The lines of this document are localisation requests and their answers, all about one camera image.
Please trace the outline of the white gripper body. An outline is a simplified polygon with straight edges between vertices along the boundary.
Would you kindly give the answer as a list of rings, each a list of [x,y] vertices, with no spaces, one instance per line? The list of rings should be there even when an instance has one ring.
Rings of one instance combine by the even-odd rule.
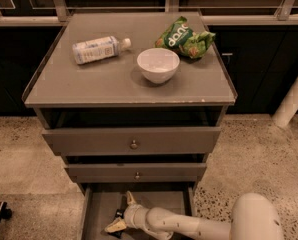
[[[124,220],[128,227],[135,229],[146,229],[146,215],[149,209],[140,204],[131,204],[124,212]]]

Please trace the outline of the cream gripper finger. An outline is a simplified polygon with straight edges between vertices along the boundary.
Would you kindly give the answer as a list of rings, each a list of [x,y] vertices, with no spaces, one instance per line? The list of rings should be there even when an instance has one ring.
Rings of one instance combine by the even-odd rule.
[[[130,191],[126,192],[126,196],[127,196],[127,204],[128,205],[135,205],[136,204],[136,200],[135,200],[133,194]]]
[[[105,228],[105,231],[107,233],[114,233],[125,230],[126,228],[127,225],[125,223],[125,220],[121,217],[117,217]]]

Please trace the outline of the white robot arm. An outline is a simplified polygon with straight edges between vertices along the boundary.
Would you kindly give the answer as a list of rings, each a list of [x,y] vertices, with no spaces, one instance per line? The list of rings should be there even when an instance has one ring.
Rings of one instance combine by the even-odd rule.
[[[298,240],[298,77],[274,115],[227,115],[195,191],[196,239]]]

